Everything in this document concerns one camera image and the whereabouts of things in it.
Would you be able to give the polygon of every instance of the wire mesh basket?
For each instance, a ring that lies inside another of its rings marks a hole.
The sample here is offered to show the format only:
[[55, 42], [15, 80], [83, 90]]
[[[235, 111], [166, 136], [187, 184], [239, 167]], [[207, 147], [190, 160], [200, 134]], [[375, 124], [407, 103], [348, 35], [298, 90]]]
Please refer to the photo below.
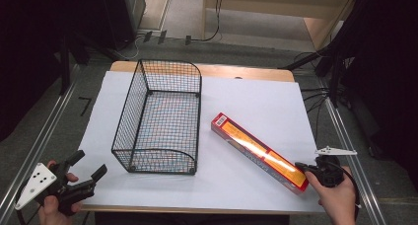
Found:
[[191, 63], [138, 61], [111, 147], [126, 171], [196, 173], [201, 90]]

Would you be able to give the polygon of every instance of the floor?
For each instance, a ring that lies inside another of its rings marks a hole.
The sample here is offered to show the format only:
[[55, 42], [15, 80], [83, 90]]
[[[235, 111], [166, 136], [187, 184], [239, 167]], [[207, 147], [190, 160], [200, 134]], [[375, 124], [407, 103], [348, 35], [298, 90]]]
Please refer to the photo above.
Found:
[[[200, 38], [201, 28], [201, 0], [165, 0], [160, 3], [160, 11], [154, 14], [159, 20], [150, 22], [148, 27], [140, 28], [139, 33], [144, 34], [153, 30], [153, 36], [148, 42], [140, 37], [118, 54], [124, 59], [137, 60], [138, 58], [168, 58], [185, 59], [196, 63], [223, 63], [232, 65], [245, 65], [263, 68], [280, 68], [301, 58], [304, 52], [314, 51], [306, 27], [301, 18], [282, 16], [260, 16], [242, 12], [227, 12], [221, 10], [221, 29], [210, 42], [193, 42], [185, 45], [186, 36]], [[207, 11], [207, 35], [214, 32], [216, 24], [214, 11]], [[237, 25], [237, 21], [246, 25]], [[164, 43], [158, 44], [160, 31], [167, 31]], [[38, 142], [40, 132], [44, 132], [43, 123], [49, 114], [56, 108], [57, 90], [59, 81], [44, 94], [41, 100], [28, 112], [15, 132], [6, 140], [0, 142], [0, 166], [7, 168], [1, 177], [1, 194], [6, 194], [8, 185], [13, 181], [21, 166], [24, 164], [33, 146], [44, 144], [44, 153], [38, 159], [41, 162], [50, 158], [63, 158], [69, 152], [78, 148], [83, 136], [83, 129], [89, 122], [95, 96], [100, 90], [100, 82], [111, 62], [94, 51], [89, 66], [79, 66], [73, 73], [75, 86], [72, 94], [65, 102], [66, 108], [58, 112], [58, 121], [55, 122], [53, 132], [46, 134], [46, 142]], [[313, 63], [306, 64], [295, 70], [294, 76], [301, 89], [317, 88], [323, 84], [314, 76]], [[312, 93], [303, 92], [304, 97]], [[90, 106], [80, 98], [91, 98]], [[318, 99], [306, 101], [309, 109]], [[316, 144], [341, 145], [341, 136], [335, 126], [335, 113], [330, 104], [325, 104], [308, 114], [313, 129], [317, 135]], [[409, 182], [406, 172], [392, 161], [379, 161], [370, 157], [367, 142], [362, 134], [355, 116], [340, 106], [337, 113], [341, 116], [344, 128], [352, 145], [359, 152], [363, 170], [367, 175], [367, 183], [372, 188], [374, 196], [379, 201], [380, 211], [384, 221], [373, 223], [371, 212], [364, 202], [357, 224], [416, 224], [418, 221], [418, 193]], [[341, 159], [343, 164], [349, 160]], [[83, 222], [85, 212], [75, 217], [75, 224]], [[90, 215], [87, 224], [94, 224], [94, 216]], [[18, 224], [15, 215], [8, 223]], [[323, 214], [291, 215], [290, 224], [330, 224]]]

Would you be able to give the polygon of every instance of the hand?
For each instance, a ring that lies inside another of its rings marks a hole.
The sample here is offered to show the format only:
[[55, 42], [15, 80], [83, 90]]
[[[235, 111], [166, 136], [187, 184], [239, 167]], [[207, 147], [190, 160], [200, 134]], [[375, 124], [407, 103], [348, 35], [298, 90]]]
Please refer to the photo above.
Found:
[[[342, 167], [350, 173], [348, 167]], [[308, 181], [319, 194], [319, 204], [323, 206], [334, 225], [355, 224], [356, 193], [353, 184], [344, 174], [344, 181], [337, 187], [324, 187], [316, 176], [306, 171]]]
[[[49, 168], [50, 165], [56, 164], [54, 161], [50, 161], [47, 165]], [[75, 183], [78, 181], [78, 178], [73, 174], [67, 174], [68, 181]], [[54, 195], [47, 196], [43, 201], [43, 207], [39, 209], [38, 216], [40, 225], [71, 225], [72, 218], [68, 217], [58, 211], [58, 199]], [[81, 209], [81, 202], [74, 203], [71, 205], [71, 210], [73, 212], [78, 212]]]

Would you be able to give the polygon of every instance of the red box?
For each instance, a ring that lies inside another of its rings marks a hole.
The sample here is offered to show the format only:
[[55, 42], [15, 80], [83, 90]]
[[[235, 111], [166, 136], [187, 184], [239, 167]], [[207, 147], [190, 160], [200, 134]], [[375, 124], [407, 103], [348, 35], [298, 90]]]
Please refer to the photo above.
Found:
[[307, 188], [308, 179], [301, 170], [223, 113], [212, 120], [211, 128], [293, 193], [302, 193]]

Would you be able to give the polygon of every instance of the white table surface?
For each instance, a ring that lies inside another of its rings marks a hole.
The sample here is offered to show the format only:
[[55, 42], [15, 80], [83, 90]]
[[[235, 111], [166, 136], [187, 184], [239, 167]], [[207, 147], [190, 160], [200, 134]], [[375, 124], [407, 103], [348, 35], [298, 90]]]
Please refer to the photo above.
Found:
[[314, 137], [297, 83], [203, 77], [197, 173], [174, 176], [129, 174], [110, 152], [131, 78], [132, 73], [106, 73], [79, 147], [86, 156], [70, 170], [82, 182], [107, 166], [84, 209], [323, 212], [311, 186], [293, 194], [210, 129], [222, 112], [288, 161], [314, 164]]

